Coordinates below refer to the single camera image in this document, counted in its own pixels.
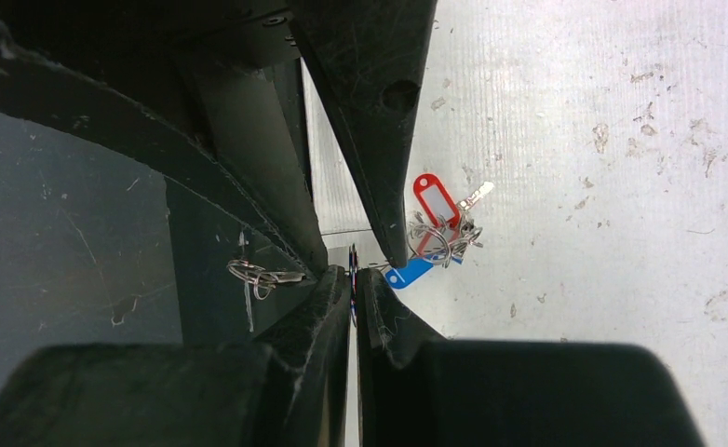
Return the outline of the red key tag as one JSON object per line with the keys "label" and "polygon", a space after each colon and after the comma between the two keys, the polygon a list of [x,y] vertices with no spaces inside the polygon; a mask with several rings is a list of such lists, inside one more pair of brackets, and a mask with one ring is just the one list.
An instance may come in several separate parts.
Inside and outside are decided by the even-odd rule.
{"label": "red key tag", "polygon": [[425,257],[445,251],[460,237],[461,212],[441,180],[431,173],[419,175],[412,191],[424,211],[415,235],[419,238],[416,251]]}

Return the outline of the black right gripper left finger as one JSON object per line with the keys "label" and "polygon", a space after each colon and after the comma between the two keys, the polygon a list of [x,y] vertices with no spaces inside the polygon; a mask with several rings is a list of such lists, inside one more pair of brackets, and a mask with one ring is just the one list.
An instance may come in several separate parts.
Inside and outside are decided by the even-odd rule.
{"label": "black right gripper left finger", "polygon": [[333,266],[249,343],[41,349],[0,391],[0,446],[339,446],[349,299]]}

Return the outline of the silver metal key plate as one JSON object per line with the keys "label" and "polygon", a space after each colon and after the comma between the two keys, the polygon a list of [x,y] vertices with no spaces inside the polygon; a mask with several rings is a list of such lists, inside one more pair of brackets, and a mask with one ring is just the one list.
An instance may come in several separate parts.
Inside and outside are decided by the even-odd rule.
{"label": "silver metal key plate", "polygon": [[[409,242],[411,243],[409,246],[409,260],[425,257],[416,251],[419,238],[415,235],[415,231],[418,229],[417,224],[421,223],[423,220],[423,215],[417,212],[414,214],[413,220],[409,222]],[[461,264],[465,258],[465,253],[470,247],[480,248],[482,246],[479,242],[482,228],[475,224],[474,220],[468,213],[463,214],[459,224],[459,231],[460,237],[453,241],[448,249],[445,251],[434,252],[433,256],[439,255],[446,261],[446,266],[439,267],[447,268],[451,264]],[[353,245],[349,246],[347,249],[343,249],[341,247],[332,249],[330,258],[344,268],[345,275],[351,283],[356,282],[356,272],[361,269],[373,268],[384,274],[384,271],[388,267],[391,267],[385,261],[373,261],[369,263],[363,262],[356,247]],[[230,274],[243,283],[246,318],[248,332],[250,333],[253,333],[255,330],[253,304],[256,301],[263,301],[267,299],[267,297],[278,288],[298,285],[308,281],[308,276],[304,273],[289,271],[284,267],[279,267],[276,270],[269,270],[263,266],[253,263],[247,259],[246,256],[230,260],[227,263],[226,268]]]}

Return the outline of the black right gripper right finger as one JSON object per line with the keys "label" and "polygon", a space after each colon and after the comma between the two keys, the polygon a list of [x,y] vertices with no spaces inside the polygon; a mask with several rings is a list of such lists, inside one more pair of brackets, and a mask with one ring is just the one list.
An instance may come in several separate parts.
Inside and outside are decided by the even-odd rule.
{"label": "black right gripper right finger", "polygon": [[357,273],[365,446],[700,446],[667,368],[636,345],[440,335]]}

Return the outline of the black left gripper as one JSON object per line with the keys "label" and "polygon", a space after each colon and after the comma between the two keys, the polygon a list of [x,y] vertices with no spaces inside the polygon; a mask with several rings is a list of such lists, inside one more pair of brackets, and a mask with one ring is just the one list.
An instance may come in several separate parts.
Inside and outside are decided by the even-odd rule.
{"label": "black left gripper", "polygon": [[403,267],[404,188],[437,4],[288,7],[0,1],[0,114],[158,171],[318,277],[326,247],[275,85],[278,67],[299,57],[290,25],[372,233]]}

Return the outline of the blue white key tag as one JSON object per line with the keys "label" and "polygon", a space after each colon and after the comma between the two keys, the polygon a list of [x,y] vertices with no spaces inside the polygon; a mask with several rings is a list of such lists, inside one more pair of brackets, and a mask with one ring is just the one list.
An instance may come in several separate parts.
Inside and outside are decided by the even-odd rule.
{"label": "blue white key tag", "polygon": [[409,260],[405,267],[388,267],[384,271],[384,278],[392,289],[403,290],[435,266],[446,265],[446,261],[439,255],[414,258]]}

